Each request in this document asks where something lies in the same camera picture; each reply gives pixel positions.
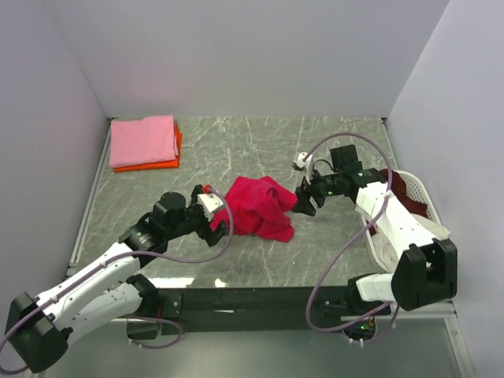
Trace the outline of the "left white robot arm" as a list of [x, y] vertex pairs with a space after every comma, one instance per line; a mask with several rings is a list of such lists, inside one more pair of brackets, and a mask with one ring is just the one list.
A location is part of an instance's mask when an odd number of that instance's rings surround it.
[[139, 270], [156, 258], [170, 260], [169, 241], [192, 232], [215, 246], [230, 239], [234, 221], [211, 228], [213, 216], [231, 209], [211, 186], [195, 186], [191, 199], [166, 192], [150, 212], [111, 247], [67, 280], [35, 297], [17, 296], [10, 305], [1, 344], [11, 345], [33, 373], [54, 365], [69, 346], [118, 317], [172, 324], [181, 301], [165, 304], [160, 291]]

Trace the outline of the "crimson red t-shirt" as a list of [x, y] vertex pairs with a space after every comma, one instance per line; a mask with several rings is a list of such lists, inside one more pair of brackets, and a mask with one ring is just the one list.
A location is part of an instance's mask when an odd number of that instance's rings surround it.
[[294, 208], [297, 197], [271, 177], [239, 176], [225, 199], [232, 211], [235, 235], [256, 235], [282, 243], [294, 237], [287, 212]]

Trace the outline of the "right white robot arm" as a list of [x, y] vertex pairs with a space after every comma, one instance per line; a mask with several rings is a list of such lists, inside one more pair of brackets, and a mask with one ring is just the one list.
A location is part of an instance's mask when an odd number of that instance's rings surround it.
[[348, 283], [346, 307], [363, 314], [373, 302], [396, 302], [410, 311], [453, 298], [458, 291], [458, 249], [446, 236], [429, 231], [397, 199], [385, 176], [363, 169], [355, 146], [331, 151], [334, 173], [322, 176], [312, 156], [298, 154], [293, 167], [304, 173], [296, 188], [295, 213], [315, 216], [326, 198], [343, 195], [371, 223], [388, 246], [376, 261], [384, 273], [354, 277]]

